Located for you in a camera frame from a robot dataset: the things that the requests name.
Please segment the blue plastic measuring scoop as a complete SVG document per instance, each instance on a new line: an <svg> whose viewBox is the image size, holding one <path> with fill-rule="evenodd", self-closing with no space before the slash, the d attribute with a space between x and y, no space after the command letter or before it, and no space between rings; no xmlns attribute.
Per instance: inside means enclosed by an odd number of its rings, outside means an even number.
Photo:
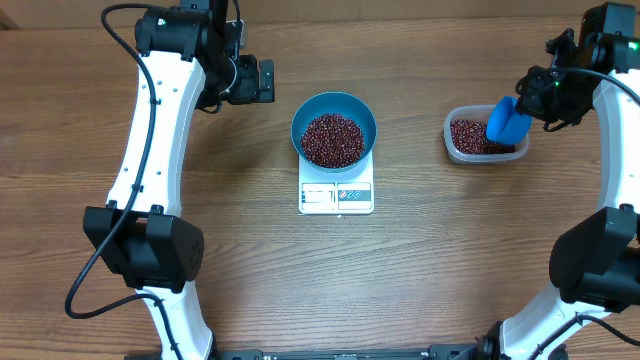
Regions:
<svg viewBox="0 0 640 360"><path fill-rule="evenodd" d="M504 97L491 112L487 127L488 140L504 145L516 145L528 134L533 118L516 110L518 100Z"/></svg>

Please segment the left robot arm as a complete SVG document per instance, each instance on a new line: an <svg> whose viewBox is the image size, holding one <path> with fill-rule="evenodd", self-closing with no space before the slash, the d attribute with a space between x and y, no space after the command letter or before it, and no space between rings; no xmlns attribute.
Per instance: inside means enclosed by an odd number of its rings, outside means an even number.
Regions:
<svg viewBox="0 0 640 360"><path fill-rule="evenodd" d="M224 104L271 103L274 64L242 53L236 2L146 4L126 48L138 71L137 100L121 168L83 229L94 261L123 278L148 308L163 359L212 359L216 341L195 280L202 231L182 216L181 179L193 115Z"/></svg>

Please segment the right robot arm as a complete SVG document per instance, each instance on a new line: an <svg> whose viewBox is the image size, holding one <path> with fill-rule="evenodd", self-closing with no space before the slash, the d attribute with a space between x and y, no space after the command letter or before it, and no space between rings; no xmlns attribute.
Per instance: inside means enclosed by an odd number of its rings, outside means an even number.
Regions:
<svg viewBox="0 0 640 360"><path fill-rule="evenodd" d="M475 359L564 359L564 342L595 323L638 342L605 317L639 303L639 40L632 5L606 2L586 11L581 29L546 44L549 67L533 66L488 119L489 140L512 145L533 119L555 132L595 111L601 188L596 212L554 244L549 284L518 314L479 338Z"/></svg>

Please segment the blue metal bowl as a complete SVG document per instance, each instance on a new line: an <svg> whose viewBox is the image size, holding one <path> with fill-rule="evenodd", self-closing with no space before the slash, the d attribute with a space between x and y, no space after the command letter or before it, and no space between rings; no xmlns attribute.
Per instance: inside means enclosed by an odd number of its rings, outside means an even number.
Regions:
<svg viewBox="0 0 640 360"><path fill-rule="evenodd" d="M378 126L376 118L369 106L349 93L325 92L315 95L304 102L296 111L291 124L291 140L294 149L299 156L302 156L309 163L312 162L304 156L300 145L301 137L314 118L323 114L334 113L353 119L356 124L360 126L364 134L365 149L358 162L373 151L378 136ZM344 168L324 168L314 165L322 169L340 169L341 171L345 171L355 164Z"/></svg>

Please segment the red beans in bowl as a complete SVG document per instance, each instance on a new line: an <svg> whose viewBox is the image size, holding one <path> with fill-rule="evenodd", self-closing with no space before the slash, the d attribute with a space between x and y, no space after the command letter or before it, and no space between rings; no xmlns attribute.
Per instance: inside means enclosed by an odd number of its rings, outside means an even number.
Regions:
<svg viewBox="0 0 640 360"><path fill-rule="evenodd" d="M364 134L359 125L340 114L314 118L301 137L304 156L317 166L344 168L355 164L364 153Z"/></svg>

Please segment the white digital kitchen scale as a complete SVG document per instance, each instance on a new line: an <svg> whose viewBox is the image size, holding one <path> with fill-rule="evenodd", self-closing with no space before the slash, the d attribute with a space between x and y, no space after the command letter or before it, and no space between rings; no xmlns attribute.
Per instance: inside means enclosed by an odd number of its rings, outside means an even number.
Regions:
<svg viewBox="0 0 640 360"><path fill-rule="evenodd" d="M373 154L345 171L299 157L298 210L305 215L368 215L375 208Z"/></svg>

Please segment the red adzuki beans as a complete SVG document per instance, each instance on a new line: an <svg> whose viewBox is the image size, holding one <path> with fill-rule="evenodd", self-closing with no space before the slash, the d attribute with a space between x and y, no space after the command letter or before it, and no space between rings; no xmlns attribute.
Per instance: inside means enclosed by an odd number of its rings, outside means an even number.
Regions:
<svg viewBox="0 0 640 360"><path fill-rule="evenodd" d="M454 147L468 155L497 155L514 153L514 145L491 141L486 136L487 124L467 119L454 119L450 124Z"/></svg>

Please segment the clear plastic container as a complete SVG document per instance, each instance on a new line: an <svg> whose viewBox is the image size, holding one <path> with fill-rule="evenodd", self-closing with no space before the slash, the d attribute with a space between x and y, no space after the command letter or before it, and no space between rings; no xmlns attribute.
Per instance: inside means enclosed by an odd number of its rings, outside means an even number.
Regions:
<svg viewBox="0 0 640 360"><path fill-rule="evenodd" d="M496 164L517 160L527 153L530 145L529 135L526 135L521 142L515 145L514 152L505 154L466 154L454 145L451 130L451 123L454 120L486 123L494 108L494 105L462 106L455 108L447 115L443 125L443 133L446 149L452 162L467 165Z"/></svg>

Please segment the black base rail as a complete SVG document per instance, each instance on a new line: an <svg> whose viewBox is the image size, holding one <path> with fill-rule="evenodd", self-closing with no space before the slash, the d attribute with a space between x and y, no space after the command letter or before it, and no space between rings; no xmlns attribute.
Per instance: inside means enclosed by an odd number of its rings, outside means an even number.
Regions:
<svg viewBox="0 0 640 360"><path fill-rule="evenodd" d="M473 359L472 344L438 344L428 349L385 349L362 352L262 352L260 350L218 350L210 359L217 360L464 360Z"/></svg>

